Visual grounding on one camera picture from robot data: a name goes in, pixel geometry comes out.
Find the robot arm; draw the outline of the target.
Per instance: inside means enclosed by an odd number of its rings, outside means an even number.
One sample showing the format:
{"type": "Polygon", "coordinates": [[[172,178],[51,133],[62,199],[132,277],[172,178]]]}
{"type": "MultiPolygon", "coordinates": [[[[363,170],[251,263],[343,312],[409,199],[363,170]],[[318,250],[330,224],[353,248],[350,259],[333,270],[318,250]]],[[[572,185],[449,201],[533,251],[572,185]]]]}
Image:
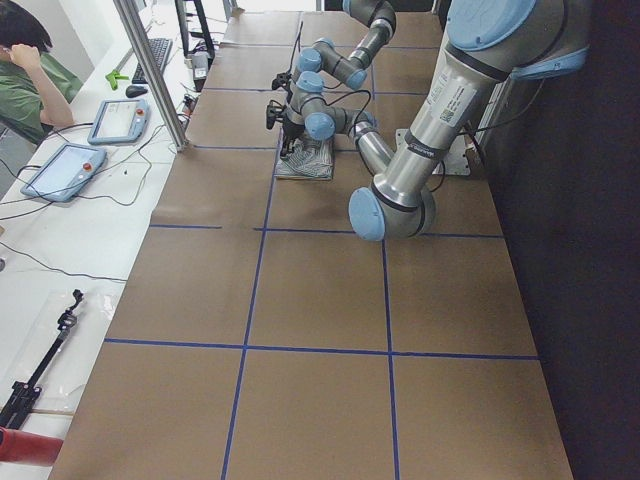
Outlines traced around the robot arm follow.
{"type": "Polygon", "coordinates": [[[343,1],[342,10],[363,26],[360,41],[335,43],[324,36],[302,46],[300,24],[289,67],[275,75],[271,81],[273,91],[290,92],[304,72],[324,73],[349,90],[359,90],[364,85],[374,58],[394,37],[396,11],[390,1],[343,1]]]}
{"type": "Polygon", "coordinates": [[[329,105],[323,98],[326,72],[356,90],[367,68],[396,30],[387,1],[345,1],[343,10],[369,31],[349,57],[325,38],[302,50],[295,69],[273,81],[287,93],[283,106],[268,105],[266,125],[283,125],[281,153],[301,136],[323,142],[336,134],[352,138],[373,174],[368,187],[349,201],[353,230],[368,241],[410,237],[426,231],[435,202],[426,183],[484,94],[508,78],[537,80],[580,69],[589,49],[589,1],[454,1],[440,52],[444,65],[427,99],[391,150],[364,112],[329,105]]]}

